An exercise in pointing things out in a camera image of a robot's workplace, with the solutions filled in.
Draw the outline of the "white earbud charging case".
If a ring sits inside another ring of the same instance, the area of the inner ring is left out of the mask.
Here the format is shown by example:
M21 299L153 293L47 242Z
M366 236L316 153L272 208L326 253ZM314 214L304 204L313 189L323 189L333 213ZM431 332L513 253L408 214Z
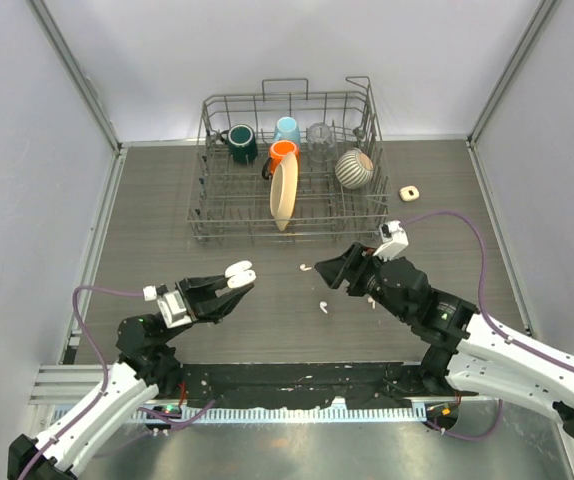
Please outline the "white earbud charging case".
M253 284L256 280L256 273L249 260L242 260L228 266L224 275L229 289L242 288Z

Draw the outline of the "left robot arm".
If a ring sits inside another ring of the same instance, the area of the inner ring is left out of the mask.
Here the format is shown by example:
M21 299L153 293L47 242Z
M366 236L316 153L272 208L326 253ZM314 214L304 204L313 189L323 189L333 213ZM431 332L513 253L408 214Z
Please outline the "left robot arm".
M76 479L105 442L147 401L172 397L183 366L169 341L195 324L221 322L254 286L248 261L224 273L190 277L174 288L146 286L139 297L158 310L124 319L118 328L120 352L102 362L101 380L60 420L37 434L18 436L10 445L10 479Z

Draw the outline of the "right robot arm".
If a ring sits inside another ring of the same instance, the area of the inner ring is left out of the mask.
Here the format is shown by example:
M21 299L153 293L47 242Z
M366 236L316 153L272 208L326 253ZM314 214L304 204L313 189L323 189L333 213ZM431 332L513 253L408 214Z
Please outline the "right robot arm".
M344 286L350 296L371 297L428 344L418 371L427 393L495 397L553 420L574 438L574 355L432 287L404 257L382 260L355 242L314 268L329 288Z

